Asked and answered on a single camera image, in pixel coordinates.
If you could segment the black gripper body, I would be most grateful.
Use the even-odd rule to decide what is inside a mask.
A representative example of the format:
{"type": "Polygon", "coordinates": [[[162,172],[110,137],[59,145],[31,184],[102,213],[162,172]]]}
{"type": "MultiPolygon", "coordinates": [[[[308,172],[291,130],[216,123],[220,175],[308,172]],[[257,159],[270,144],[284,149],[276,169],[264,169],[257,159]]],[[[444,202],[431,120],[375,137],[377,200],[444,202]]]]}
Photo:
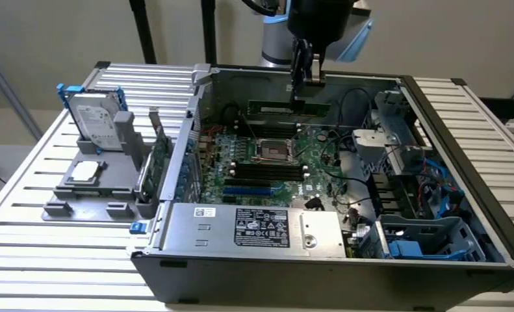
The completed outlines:
{"type": "Polygon", "coordinates": [[[312,45],[329,45],[343,36],[351,11],[348,0],[292,0],[288,31],[312,45]]]}

